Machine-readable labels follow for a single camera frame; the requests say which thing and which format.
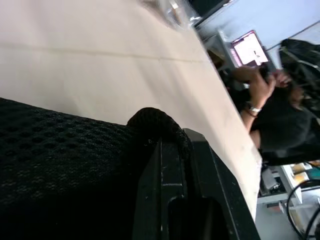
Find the table surface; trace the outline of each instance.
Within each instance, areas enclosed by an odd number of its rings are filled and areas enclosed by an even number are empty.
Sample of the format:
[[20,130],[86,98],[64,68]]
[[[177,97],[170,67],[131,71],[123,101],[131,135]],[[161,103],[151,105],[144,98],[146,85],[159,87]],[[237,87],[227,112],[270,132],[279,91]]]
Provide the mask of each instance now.
[[261,157],[193,29],[139,0],[0,0],[0,97],[126,124],[155,107],[204,134],[255,218]]

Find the plastic bag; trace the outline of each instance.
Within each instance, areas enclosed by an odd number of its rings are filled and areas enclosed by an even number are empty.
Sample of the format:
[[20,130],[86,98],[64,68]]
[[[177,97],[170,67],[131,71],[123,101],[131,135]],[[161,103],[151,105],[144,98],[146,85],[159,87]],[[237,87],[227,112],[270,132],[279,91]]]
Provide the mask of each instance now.
[[201,20],[187,0],[157,0],[157,3],[172,26],[186,29]]

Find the electronic device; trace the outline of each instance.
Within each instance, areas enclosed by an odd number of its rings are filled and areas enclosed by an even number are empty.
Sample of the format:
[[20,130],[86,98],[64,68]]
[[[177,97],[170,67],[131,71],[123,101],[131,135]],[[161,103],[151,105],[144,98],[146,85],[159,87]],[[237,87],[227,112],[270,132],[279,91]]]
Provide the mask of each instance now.
[[232,55],[239,66],[256,67],[262,65],[262,63],[271,62],[254,30],[232,41],[231,45],[233,48],[231,50]]

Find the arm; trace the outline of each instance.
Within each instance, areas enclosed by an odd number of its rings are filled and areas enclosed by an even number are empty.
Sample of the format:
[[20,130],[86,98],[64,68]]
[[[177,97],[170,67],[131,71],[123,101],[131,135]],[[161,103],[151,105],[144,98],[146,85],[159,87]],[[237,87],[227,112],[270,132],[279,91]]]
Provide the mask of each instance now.
[[255,74],[255,68],[251,66],[241,66],[233,70],[232,76],[240,83],[250,83]]
[[[262,109],[265,105],[268,98],[272,95],[275,86],[276,86],[276,79],[273,75],[270,75],[267,79],[267,82],[262,78],[259,73],[259,70],[256,69],[254,74],[251,72],[249,74],[251,77],[250,80],[250,102],[252,106],[256,109]],[[255,130],[251,132],[252,124],[257,117],[258,113],[254,111],[250,111],[249,108],[242,110],[240,113],[243,124],[247,129],[248,133],[250,133],[250,137],[254,142],[257,148],[260,147],[261,144],[261,136],[259,130]]]

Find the black mesh fabric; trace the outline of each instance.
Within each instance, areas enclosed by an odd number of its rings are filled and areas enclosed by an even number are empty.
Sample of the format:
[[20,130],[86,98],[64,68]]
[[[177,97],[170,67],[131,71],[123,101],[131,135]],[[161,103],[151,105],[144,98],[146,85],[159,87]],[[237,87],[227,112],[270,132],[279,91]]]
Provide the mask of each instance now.
[[130,239],[161,136],[187,154],[181,128],[154,108],[124,126],[0,98],[0,238]]

